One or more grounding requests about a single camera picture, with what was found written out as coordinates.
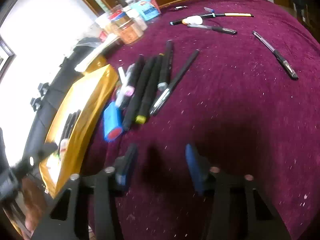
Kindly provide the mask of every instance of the black marker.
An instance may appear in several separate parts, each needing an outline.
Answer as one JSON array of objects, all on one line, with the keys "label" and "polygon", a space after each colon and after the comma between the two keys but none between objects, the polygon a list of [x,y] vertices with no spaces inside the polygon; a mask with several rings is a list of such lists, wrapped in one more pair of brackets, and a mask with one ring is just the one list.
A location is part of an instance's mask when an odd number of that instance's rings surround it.
[{"label": "black marker", "polygon": [[282,55],[279,53],[279,51],[277,51],[274,47],[272,47],[264,38],[262,38],[257,32],[252,31],[252,34],[254,36],[256,36],[264,45],[266,45],[268,47],[268,49],[270,49],[273,53],[273,55],[276,56],[277,60],[280,62],[280,64],[284,67],[284,69],[287,71],[287,73],[289,74],[289,76],[293,79],[293,80],[298,80],[299,77],[296,74],[296,72],[293,70],[293,68],[290,66],[290,64],[287,62],[287,60],[282,57]]},{"label": "black marker", "polygon": [[134,93],[134,90],[137,85],[143,66],[144,66],[144,58],[143,58],[143,55],[140,54],[137,62],[134,64],[133,71],[130,74],[128,84],[126,86],[126,92],[124,93],[123,100],[119,107],[121,110],[124,110],[129,105],[131,96]]},{"label": "black marker", "polygon": [[163,92],[170,80],[170,70],[172,66],[172,57],[173,57],[173,44],[172,40],[168,40],[165,46],[165,53],[162,60],[162,66],[160,70],[160,77],[158,83],[158,90]]},{"label": "black marker", "polygon": [[193,61],[196,59],[196,57],[199,54],[199,50],[196,49],[191,56],[188,58],[184,66],[180,69],[179,73],[175,76],[175,78],[172,80],[172,82],[169,84],[169,86],[163,91],[163,93],[156,99],[153,106],[150,109],[150,115],[156,115],[159,111],[159,109],[163,106],[165,101],[168,99],[168,97],[171,95],[172,91],[175,89],[183,75],[188,71],[189,67],[193,63]]},{"label": "black marker", "polygon": [[163,56],[162,54],[159,54],[157,56],[155,65],[153,66],[151,76],[146,87],[146,91],[144,92],[138,116],[136,118],[136,123],[144,124],[149,116],[150,107],[152,106],[152,103],[156,97],[157,82],[159,79],[162,60]]},{"label": "black marker", "polygon": [[144,66],[144,58],[143,58],[143,55],[140,54],[137,62],[134,64],[134,69],[133,69],[131,76],[129,78],[129,81],[127,84],[128,91],[125,93],[126,96],[130,97],[133,95],[134,89],[135,89],[137,82],[139,80],[143,66]]},{"label": "black marker", "polygon": [[125,131],[130,129],[132,122],[137,116],[137,111],[139,110],[141,99],[148,83],[155,59],[156,57],[150,58],[141,71],[135,93],[130,100],[129,106],[127,107],[127,112],[125,113],[124,120],[122,122],[122,126]]}]

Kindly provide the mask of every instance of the pen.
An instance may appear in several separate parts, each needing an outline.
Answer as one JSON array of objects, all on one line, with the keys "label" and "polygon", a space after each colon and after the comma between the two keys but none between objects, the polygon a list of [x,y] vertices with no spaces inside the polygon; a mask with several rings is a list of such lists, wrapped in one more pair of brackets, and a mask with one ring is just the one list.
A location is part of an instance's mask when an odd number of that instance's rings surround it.
[{"label": "pen", "polygon": [[[250,13],[210,13],[210,14],[202,14],[199,15],[202,19],[210,19],[210,18],[215,18],[215,17],[222,17],[222,16],[247,16],[247,17],[254,17],[253,14]],[[177,25],[177,24],[181,24],[182,20],[177,20],[177,21],[173,21],[170,22],[170,25]]]},{"label": "pen", "polygon": [[208,26],[208,25],[197,25],[197,24],[188,24],[188,27],[191,28],[201,28],[201,29],[207,29],[207,30],[213,30],[220,33],[227,33],[227,34],[237,34],[238,32],[235,30],[222,28],[220,26]]},{"label": "pen", "polygon": [[287,71],[287,73],[289,74],[289,76],[293,79],[293,80],[298,80],[299,77],[296,74],[296,72],[293,70],[293,68],[290,66],[290,64],[288,63],[288,61],[279,53],[279,51],[277,51],[274,47],[272,47],[264,38],[262,38],[261,35],[259,35],[256,31],[252,31],[252,34],[257,37],[264,45],[266,45],[268,47],[268,49],[270,49],[273,53],[273,55],[276,56],[277,60],[280,62],[280,64],[284,67],[284,69]]},{"label": "pen", "polygon": [[158,90],[163,92],[168,84],[170,79],[170,70],[172,66],[172,56],[173,56],[173,44],[172,40],[168,40],[165,46],[164,57],[162,60]]},{"label": "pen", "polygon": [[150,109],[150,115],[156,115],[162,105],[166,102],[168,97],[171,95],[172,91],[175,89],[179,81],[182,79],[183,75],[187,72],[193,61],[199,54],[199,50],[196,49],[188,60],[185,62],[184,66],[180,69],[179,73],[175,76],[169,86],[163,91],[163,93],[155,100],[153,106]]},{"label": "pen", "polygon": [[148,83],[155,59],[156,57],[150,58],[146,62],[145,66],[143,67],[143,70],[141,71],[141,74],[137,83],[137,87],[134,91],[134,95],[132,99],[130,100],[130,103],[127,107],[127,111],[125,113],[125,116],[122,122],[122,127],[125,131],[128,131],[130,129],[132,122],[137,116],[136,114],[137,114],[137,111],[139,110],[141,99],[143,97],[143,93]]},{"label": "pen", "polygon": [[157,83],[159,80],[159,73],[161,68],[163,56],[159,54],[156,58],[155,65],[153,66],[146,91],[144,92],[136,123],[144,124],[149,116],[150,107],[155,100],[157,93]]},{"label": "pen", "polygon": [[140,54],[138,57],[138,60],[134,64],[134,67],[133,67],[133,70],[131,71],[130,76],[128,77],[128,83],[124,91],[124,96],[121,101],[121,105],[119,106],[121,110],[125,109],[128,106],[131,96],[134,93],[134,90],[137,85],[143,66],[144,66],[144,58],[143,58],[143,55]]}]

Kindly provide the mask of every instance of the black pen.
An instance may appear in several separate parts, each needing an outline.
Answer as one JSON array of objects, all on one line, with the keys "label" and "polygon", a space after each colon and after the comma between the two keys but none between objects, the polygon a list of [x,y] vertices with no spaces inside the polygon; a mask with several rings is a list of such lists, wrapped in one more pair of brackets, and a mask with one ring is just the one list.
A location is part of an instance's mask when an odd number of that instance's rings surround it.
[{"label": "black pen", "polygon": [[153,65],[155,63],[156,57],[151,57],[146,64],[144,65],[138,83],[137,87],[134,90],[134,95],[132,99],[130,100],[130,103],[127,107],[127,111],[125,113],[123,122],[122,122],[122,127],[125,131],[129,131],[132,122],[135,120],[137,116],[137,112],[140,108],[141,105],[141,100],[145,91],[145,88],[148,84],[148,80],[153,68]]},{"label": "black pen", "polygon": [[149,116],[149,110],[152,106],[153,101],[156,98],[157,93],[157,83],[159,80],[159,73],[161,69],[161,63],[162,63],[162,54],[159,54],[157,56],[157,59],[155,61],[155,64],[153,66],[148,85],[146,87],[146,90],[144,92],[140,109],[138,111],[138,116],[136,117],[136,123],[144,124]]},{"label": "black pen", "polygon": [[173,44],[172,40],[168,40],[165,45],[164,57],[162,60],[159,82],[158,82],[158,90],[163,92],[170,80],[170,70],[172,66],[172,57],[173,57]]},{"label": "black pen", "polygon": [[287,73],[289,74],[289,76],[293,79],[293,80],[298,80],[299,77],[296,74],[296,72],[293,70],[293,68],[290,66],[290,64],[288,63],[288,61],[282,57],[282,55],[279,53],[279,51],[277,51],[274,47],[272,47],[264,38],[262,38],[261,35],[259,35],[257,32],[252,31],[252,34],[254,36],[256,36],[264,45],[266,45],[268,47],[268,49],[270,49],[273,53],[273,55],[276,56],[276,58],[278,59],[278,61],[280,62],[280,64],[284,67],[284,69],[287,71]]},{"label": "black pen", "polygon": [[166,102],[168,97],[171,95],[172,91],[175,89],[183,75],[187,72],[193,61],[199,54],[199,49],[196,49],[191,56],[188,58],[184,66],[180,69],[179,73],[175,76],[169,86],[163,91],[163,93],[156,99],[150,109],[150,115],[156,115],[162,105]]},{"label": "black pen", "polygon": [[206,30],[213,30],[220,33],[226,33],[226,34],[232,34],[236,35],[238,32],[235,30],[223,28],[220,26],[208,26],[208,25],[198,25],[198,24],[188,24],[188,27],[191,28],[200,28],[200,29],[206,29]]}]

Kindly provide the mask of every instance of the marker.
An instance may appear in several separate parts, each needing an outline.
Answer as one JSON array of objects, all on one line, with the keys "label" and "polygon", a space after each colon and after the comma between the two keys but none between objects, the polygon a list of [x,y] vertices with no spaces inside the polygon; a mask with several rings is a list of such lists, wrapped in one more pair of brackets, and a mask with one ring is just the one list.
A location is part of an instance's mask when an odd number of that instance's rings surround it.
[{"label": "marker", "polygon": [[182,79],[183,75],[188,71],[189,67],[193,63],[193,61],[196,59],[196,57],[199,54],[199,49],[196,49],[191,56],[188,58],[184,66],[180,69],[179,73],[175,76],[175,78],[172,80],[172,82],[169,84],[169,86],[163,91],[163,93],[156,99],[153,106],[150,109],[150,115],[156,115],[160,108],[163,106],[165,101],[168,99],[168,97],[171,95],[179,81]]},{"label": "marker", "polygon": [[143,66],[144,66],[144,58],[143,58],[143,55],[140,54],[137,62],[134,65],[134,69],[131,73],[131,76],[128,80],[128,84],[127,84],[128,91],[125,93],[126,96],[130,97],[133,95],[135,87],[139,80],[141,71],[143,69]]},{"label": "marker", "polygon": [[128,80],[131,77],[132,72],[129,72],[125,78],[124,78],[124,82],[122,83],[122,86],[120,88],[120,91],[118,93],[117,99],[115,101],[115,105],[116,107],[120,107],[122,105],[122,102],[124,101],[125,98],[125,94],[128,90],[131,90],[131,88],[128,88]]},{"label": "marker", "polygon": [[126,83],[125,74],[122,67],[118,67],[119,77],[122,84]]},{"label": "marker", "polygon": [[[202,19],[210,19],[210,18],[223,17],[223,16],[247,16],[247,17],[254,17],[254,15],[253,15],[253,14],[250,14],[250,13],[210,13],[210,14],[202,14],[202,15],[198,15],[198,16],[200,16]],[[184,19],[170,22],[170,25],[178,25],[178,24],[181,24]]]},{"label": "marker", "polygon": [[293,68],[290,66],[290,64],[288,63],[288,61],[282,57],[282,55],[279,53],[279,51],[277,51],[274,47],[272,47],[264,38],[262,38],[262,36],[260,36],[257,32],[252,31],[252,34],[257,37],[264,45],[266,45],[268,47],[268,49],[270,49],[273,53],[273,55],[276,56],[277,60],[280,62],[280,64],[284,67],[284,69],[287,71],[287,73],[289,74],[289,76],[293,79],[293,80],[298,80],[299,77],[296,74],[296,72],[293,70]]},{"label": "marker", "polygon": [[137,116],[137,111],[139,110],[141,99],[143,97],[143,93],[148,83],[155,60],[156,57],[150,58],[141,71],[135,93],[130,100],[129,106],[127,107],[127,111],[124,116],[124,120],[122,122],[122,127],[125,131],[128,131],[130,129],[132,122]]},{"label": "marker", "polygon": [[152,106],[152,103],[156,97],[157,82],[159,79],[162,60],[163,55],[159,54],[156,58],[155,65],[152,69],[152,73],[150,75],[146,91],[144,92],[138,116],[136,118],[136,123],[144,124],[149,116],[150,107]]},{"label": "marker", "polygon": [[172,40],[168,40],[165,46],[165,53],[162,60],[159,83],[158,83],[158,90],[161,92],[163,92],[169,84],[170,70],[172,66],[172,57],[173,57],[173,44],[172,44]]}]

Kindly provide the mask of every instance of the red jar lid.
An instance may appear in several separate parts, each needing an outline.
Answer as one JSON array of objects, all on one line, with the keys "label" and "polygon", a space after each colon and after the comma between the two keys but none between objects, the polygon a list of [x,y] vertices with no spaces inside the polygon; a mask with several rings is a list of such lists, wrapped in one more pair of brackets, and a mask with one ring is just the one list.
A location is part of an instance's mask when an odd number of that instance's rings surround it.
[{"label": "red jar lid", "polygon": [[118,15],[122,14],[122,10],[117,10],[115,13],[109,15],[109,20],[112,20],[113,18],[116,18]]}]

